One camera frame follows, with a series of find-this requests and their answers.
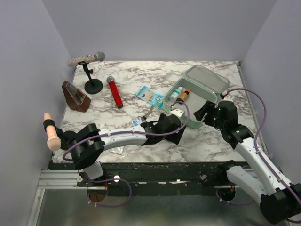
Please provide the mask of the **white green-cap medicine bottle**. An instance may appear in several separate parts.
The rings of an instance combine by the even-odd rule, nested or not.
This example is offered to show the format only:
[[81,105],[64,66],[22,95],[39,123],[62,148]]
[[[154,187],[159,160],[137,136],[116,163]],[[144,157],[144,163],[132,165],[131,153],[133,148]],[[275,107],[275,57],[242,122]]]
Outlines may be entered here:
[[172,92],[172,94],[170,95],[169,100],[176,101],[178,96],[181,94],[182,90],[183,90],[183,87],[178,87],[177,89],[175,89]]

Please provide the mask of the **blue cotton swab packet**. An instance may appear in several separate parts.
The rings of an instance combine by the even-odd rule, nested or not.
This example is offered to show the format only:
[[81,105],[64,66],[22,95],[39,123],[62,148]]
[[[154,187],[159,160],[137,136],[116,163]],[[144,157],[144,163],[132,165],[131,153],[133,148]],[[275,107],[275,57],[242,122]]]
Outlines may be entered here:
[[157,108],[160,110],[163,106],[163,99],[164,96],[152,89],[150,89],[147,86],[143,86],[138,93],[136,94],[138,98],[141,100],[147,102],[151,106]]

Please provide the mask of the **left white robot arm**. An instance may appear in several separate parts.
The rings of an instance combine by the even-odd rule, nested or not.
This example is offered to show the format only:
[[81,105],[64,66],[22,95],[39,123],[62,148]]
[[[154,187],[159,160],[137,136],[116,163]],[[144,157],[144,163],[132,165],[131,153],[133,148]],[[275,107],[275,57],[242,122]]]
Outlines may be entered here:
[[100,130],[92,123],[75,133],[69,131],[65,161],[73,162],[75,169],[84,171],[89,182],[99,186],[104,182],[104,170],[98,157],[102,152],[122,146],[154,145],[162,140],[179,144],[187,122],[183,112],[161,114],[157,121],[144,121],[140,125],[116,130]]

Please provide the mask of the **amber orange-cap bottle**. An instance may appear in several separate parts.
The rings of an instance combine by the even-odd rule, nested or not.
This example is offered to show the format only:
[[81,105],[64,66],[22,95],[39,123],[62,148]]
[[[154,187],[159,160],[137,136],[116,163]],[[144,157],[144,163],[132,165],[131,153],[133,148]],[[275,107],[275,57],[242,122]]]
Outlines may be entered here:
[[186,89],[184,92],[182,92],[176,101],[182,101],[185,102],[185,100],[189,97],[191,90],[190,89]]

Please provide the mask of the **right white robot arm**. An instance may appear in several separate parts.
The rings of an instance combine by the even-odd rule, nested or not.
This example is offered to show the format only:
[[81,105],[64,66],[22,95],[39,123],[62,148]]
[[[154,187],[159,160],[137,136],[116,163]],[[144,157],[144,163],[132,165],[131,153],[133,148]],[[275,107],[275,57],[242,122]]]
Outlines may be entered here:
[[198,121],[221,132],[222,138],[238,152],[257,178],[235,164],[217,171],[217,181],[223,185],[232,182],[243,189],[259,205],[261,213],[271,224],[300,214],[301,185],[293,184],[272,164],[259,148],[248,127],[238,122],[238,111],[231,101],[205,105],[194,113]]

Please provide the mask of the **mint green medicine case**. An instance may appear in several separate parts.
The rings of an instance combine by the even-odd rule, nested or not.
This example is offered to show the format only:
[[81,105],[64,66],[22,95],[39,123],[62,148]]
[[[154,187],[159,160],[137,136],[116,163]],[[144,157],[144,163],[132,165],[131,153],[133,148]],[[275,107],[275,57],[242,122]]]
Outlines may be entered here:
[[164,97],[162,109],[165,112],[170,112],[171,104],[174,103],[170,99],[172,93],[179,87],[183,91],[190,89],[191,93],[185,100],[190,111],[190,119],[187,126],[192,129],[200,128],[203,123],[197,121],[194,112],[198,111],[206,101],[217,103],[220,101],[220,94],[229,87],[230,81],[201,65],[195,65],[185,72],[185,76],[180,78],[167,92]]

